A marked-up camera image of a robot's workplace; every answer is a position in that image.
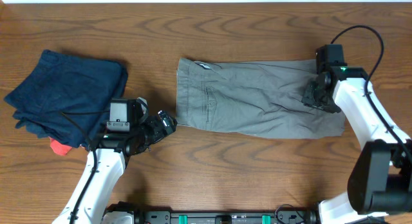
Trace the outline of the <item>grey shorts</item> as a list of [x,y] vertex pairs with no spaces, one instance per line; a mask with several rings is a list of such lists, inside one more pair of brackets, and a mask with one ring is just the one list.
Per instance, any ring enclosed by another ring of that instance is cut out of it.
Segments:
[[344,113],[301,99],[314,60],[212,63],[181,58],[176,115],[181,126],[261,138],[318,139],[344,132]]

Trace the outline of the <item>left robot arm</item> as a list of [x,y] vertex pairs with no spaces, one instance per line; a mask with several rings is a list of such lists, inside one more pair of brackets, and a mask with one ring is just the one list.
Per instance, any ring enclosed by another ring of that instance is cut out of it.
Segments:
[[71,198],[55,223],[144,223],[132,204],[109,204],[129,159],[176,131],[177,121],[166,111],[149,114],[142,98],[114,98],[109,120],[89,143],[86,166]]

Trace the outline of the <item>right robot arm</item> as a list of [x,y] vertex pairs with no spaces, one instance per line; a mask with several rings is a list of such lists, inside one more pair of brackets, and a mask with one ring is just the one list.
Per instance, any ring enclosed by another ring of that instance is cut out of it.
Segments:
[[318,204],[318,223],[379,223],[411,212],[411,138],[390,118],[361,67],[348,66],[340,44],[316,51],[317,78],[302,102],[343,113],[361,148],[346,192]]

